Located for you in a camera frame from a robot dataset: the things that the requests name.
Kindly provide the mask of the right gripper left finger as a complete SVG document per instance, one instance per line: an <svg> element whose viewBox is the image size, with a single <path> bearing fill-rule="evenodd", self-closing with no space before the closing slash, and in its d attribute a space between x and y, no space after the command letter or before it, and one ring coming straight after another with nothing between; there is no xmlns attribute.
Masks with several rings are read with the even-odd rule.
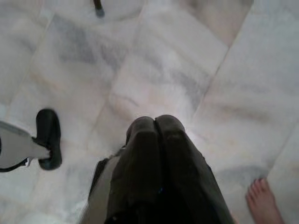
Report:
<svg viewBox="0 0 299 224"><path fill-rule="evenodd" d="M107 224L155 224L157 199L163 185L158 132L150 117L129 127L125 149L113 171Z"/></svg>

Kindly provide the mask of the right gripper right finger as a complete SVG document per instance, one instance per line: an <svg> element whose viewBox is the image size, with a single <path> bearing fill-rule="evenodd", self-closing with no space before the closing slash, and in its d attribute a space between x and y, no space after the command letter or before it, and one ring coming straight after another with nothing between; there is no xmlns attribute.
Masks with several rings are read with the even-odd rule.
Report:
<svg viewBox="0 0 299 224"><path fill-rule="evenodd" d="M218 183L204 156L171 115L157 117L169 178L183 201L192 224L232 224L234 222Z"/></svg>

